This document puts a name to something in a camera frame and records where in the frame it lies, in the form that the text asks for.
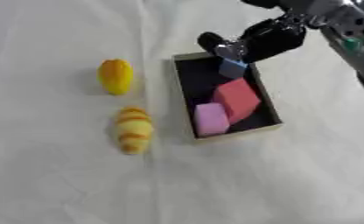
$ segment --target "toy fruit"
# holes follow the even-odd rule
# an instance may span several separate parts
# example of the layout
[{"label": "toy fruit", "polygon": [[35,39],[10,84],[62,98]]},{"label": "toy fruit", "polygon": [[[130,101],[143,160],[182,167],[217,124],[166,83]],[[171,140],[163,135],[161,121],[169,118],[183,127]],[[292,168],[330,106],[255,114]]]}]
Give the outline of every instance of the toy fruit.
[{"label": "toy fruit", "polygon": [[153,132],[151,118],[144,109],[127,107],[115,118],[115,140],[127,154],[144,153]]},{"label": "toy fruit", "polygon": [[98,68],[98,78],[103,88],[112,95],[124,95],[130,90],[133,69],[125,60],[107,59]]}]

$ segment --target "robotic hand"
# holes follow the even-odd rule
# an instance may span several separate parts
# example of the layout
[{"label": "robotic hand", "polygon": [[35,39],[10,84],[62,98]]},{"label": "robotic hand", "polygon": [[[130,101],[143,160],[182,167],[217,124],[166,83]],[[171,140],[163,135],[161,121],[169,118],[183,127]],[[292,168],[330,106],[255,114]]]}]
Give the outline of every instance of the robotic hand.
[{"label": "robotic hand", "polygon": [[364,0],[242,0],[284,15],[249,27],[237,40],[206,32],[199,44],[229,60],[252,63],[303,45],[307,28],[320,29],[330,46],[358,72],[364,85]]}]

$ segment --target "yellow ball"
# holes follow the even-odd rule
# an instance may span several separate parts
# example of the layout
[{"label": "yellow ball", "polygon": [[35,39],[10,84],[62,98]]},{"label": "yellow ball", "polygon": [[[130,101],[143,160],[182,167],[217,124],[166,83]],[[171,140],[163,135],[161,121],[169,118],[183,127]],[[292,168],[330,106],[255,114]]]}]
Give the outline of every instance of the yellow ball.
[{"label": "yellow ball", "polygon": [[108,59],[98,68],[98,79],[112,95],[124,95],[130,90],[133,68],[125,60]]},{"label": "yellow ball", "polygon": [[152,132],[151,118],[142,108],[124,108],[115,118],[114,138],[127,154],[146,152]]}]

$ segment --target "black tray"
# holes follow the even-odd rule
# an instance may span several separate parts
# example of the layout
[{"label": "black tray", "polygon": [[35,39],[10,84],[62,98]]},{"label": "black tray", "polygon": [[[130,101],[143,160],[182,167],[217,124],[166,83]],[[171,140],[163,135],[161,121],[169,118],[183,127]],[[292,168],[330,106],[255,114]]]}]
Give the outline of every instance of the black tray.
[{"label": "black tray", "polygon": [[[207,53],[185,54],[174,57],[178,81],[185,98],[192,132],[196,139],[210,138],[197,135],[196,125],[194,124],[196,105],[209,103],[216,87],[231,81],[219,74],[221,62],[221,58],[210,56]],[[275,128],[282,123],[259,77],[260,74],[256,66],[250,64],[244,79],[254,89],[262,102],[251,116],[232,125],[226,135],[249,130],[261,130],[268,127]]]}]

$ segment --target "table surface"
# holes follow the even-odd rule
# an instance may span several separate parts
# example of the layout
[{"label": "table surface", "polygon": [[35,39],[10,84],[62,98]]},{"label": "table surface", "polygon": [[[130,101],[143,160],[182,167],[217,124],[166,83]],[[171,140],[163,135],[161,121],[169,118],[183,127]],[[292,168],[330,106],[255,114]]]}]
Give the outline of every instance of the table surface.
[{"label": "table surface", "polygon": [[[364,89],[317,31],[258,63],[284,121],[195,145],[172,55],[278,10],[222,0],[0,0],[0,224],[364,223]],[[132,92],[95,69],[122,58]],[[146,107],[150,153],[124,156],[113,114]]]}]

